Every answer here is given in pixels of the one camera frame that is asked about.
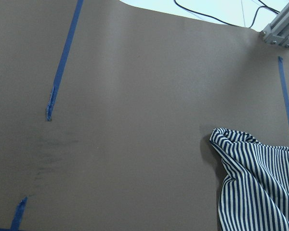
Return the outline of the striped polo shirt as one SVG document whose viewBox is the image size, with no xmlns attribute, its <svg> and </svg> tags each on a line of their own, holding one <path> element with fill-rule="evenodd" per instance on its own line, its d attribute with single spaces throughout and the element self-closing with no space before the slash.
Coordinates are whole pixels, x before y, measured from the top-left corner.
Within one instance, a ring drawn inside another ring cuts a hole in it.
<svg viewBox="0 0 289 231">
<path fill-rule="evenodd" d="M 223 231 L 289 231 L 289 147 L 216 128 L 210 144 L 221 157 L 218 213 Z"/>
</svg>

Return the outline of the aluminium frame post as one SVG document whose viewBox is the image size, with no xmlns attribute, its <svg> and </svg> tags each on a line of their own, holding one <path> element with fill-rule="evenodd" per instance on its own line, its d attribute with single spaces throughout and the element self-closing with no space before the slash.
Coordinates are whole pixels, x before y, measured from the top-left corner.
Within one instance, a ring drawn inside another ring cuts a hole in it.
<svg viewBox="0 0 289 231">
<path fill-rule="evenodd" d="M 289 3 L 261 32 L 262 40 L 289 49 Z"/>
</svg>

